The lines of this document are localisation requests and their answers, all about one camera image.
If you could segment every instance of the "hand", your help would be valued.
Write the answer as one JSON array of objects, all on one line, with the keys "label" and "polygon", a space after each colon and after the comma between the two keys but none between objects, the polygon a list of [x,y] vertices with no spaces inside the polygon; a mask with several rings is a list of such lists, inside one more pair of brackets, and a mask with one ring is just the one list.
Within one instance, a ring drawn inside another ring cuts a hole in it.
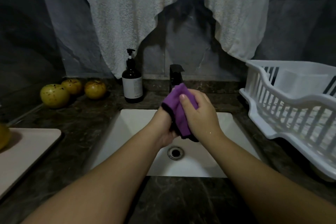
[{"label": "hand", "polygon": [[158,133],[158,144],[160,148],[170,145],[174,138],[177,137],[174,131],[170,131],[171,117],[162,107],[156,111],[148,123],[148,126]]},{"label": "hand", "polygon": [[195,110],[188,97],[180,95],[180,102],[187,117],[188,125],[194,136],[200,141],[223,134],[215,108],[209,98],[198,90],[188,89],[195,96],[198,109]]}]

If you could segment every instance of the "sink drain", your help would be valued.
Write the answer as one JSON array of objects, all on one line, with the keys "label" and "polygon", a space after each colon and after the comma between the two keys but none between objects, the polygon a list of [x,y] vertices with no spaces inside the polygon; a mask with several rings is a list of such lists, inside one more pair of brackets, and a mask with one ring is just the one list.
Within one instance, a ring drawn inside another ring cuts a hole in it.
[{"label": "sink drain", "polygon": [[184,150],[177,146],[169,148],[167,153],[168,157],[170,157],[172,160],[179,160],[184,156]]}]

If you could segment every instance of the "dish rack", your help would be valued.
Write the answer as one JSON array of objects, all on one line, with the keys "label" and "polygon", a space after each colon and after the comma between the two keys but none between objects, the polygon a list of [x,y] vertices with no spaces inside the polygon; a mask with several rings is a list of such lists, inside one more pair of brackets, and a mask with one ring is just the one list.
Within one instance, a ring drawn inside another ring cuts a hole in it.
[{"label": "dish rack", "polygon": [[282,137],[336,180],[336,67],[306,61],[250,60],[240,94],[268,139]]}]

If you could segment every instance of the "black faucet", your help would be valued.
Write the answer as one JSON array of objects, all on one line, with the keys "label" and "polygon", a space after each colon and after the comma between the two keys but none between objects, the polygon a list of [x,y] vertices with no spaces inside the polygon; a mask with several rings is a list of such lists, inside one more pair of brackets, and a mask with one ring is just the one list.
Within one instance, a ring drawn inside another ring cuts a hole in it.
[{"label": "black faucet", "polygon": [[169,92],[183,82],[181,72],[184,72],[181,65],[172,64],[169,66]]}]

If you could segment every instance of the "purple microfiber cloth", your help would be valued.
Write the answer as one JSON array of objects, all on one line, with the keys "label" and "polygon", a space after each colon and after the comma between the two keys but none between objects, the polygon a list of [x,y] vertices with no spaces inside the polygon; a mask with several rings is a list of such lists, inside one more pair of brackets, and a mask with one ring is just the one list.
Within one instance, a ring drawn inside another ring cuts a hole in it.
[{"label": "purple microfiber cloth", "polygon": [[195,97],[190,93],[184,83],[175,86],[174,90],[172,90],[165,100],[163,100],[161,106],[171,116],[172,129],[174,129],[182,139],[189,138],[191,141],[198,142],[189,129],[187,117],[180,103],[181,94],[185,94],[194,108],[198,109]]}]

